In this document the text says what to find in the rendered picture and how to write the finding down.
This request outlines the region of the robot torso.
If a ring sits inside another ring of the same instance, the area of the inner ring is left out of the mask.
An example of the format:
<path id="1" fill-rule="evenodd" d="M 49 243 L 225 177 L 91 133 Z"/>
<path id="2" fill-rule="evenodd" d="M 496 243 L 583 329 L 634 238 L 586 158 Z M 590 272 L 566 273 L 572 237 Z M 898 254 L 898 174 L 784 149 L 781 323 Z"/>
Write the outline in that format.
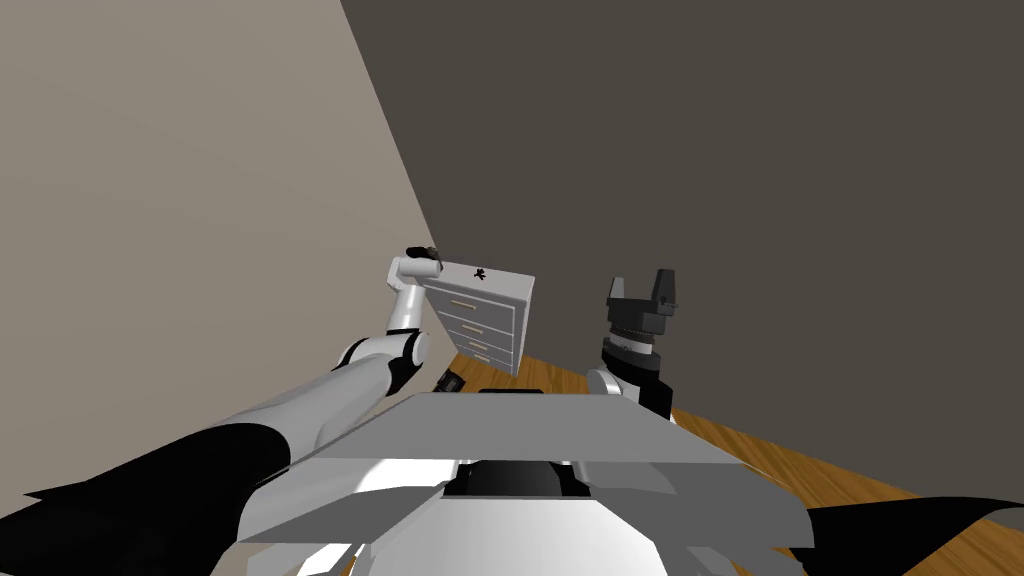
<path id="1" fill-rule="evenodd" d="M 414 395 L 255 492 L 246 576 L 801 576 L 794 495 L 618 395 Z"/>

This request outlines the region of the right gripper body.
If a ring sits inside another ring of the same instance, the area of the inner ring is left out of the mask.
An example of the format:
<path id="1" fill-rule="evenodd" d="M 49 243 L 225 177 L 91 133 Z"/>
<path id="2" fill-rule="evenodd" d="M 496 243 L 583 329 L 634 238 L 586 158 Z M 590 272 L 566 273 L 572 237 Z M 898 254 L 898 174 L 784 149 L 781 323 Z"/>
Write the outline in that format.
<path id="1" fill-rule="evenodd" d="M 606 306 L 612 333 L 651 339 L 665 334 L 667 321 L 674 316 L 677 302 L 674 296 L 666 295 L 646 300 L 609 297 Z"/>

